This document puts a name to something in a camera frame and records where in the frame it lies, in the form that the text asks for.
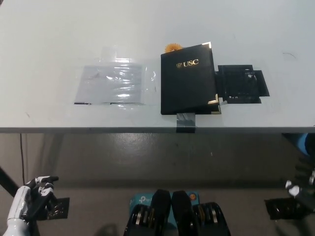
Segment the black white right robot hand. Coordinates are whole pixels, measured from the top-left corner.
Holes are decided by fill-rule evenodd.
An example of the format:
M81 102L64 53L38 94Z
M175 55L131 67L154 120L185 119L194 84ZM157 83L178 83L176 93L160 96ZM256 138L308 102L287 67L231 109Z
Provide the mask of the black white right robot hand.
M315 211L315 157L299 158L295 176L287 180L285 189L298 203L311 212Z

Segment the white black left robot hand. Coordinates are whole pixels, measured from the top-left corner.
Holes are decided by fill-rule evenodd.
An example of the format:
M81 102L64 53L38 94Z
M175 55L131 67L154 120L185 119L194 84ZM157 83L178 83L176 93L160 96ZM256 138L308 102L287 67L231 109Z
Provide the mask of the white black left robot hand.
M51 201L55 201L54 182L58 176L35 177L20 187L13 199L7 219L26 222L36 219Z

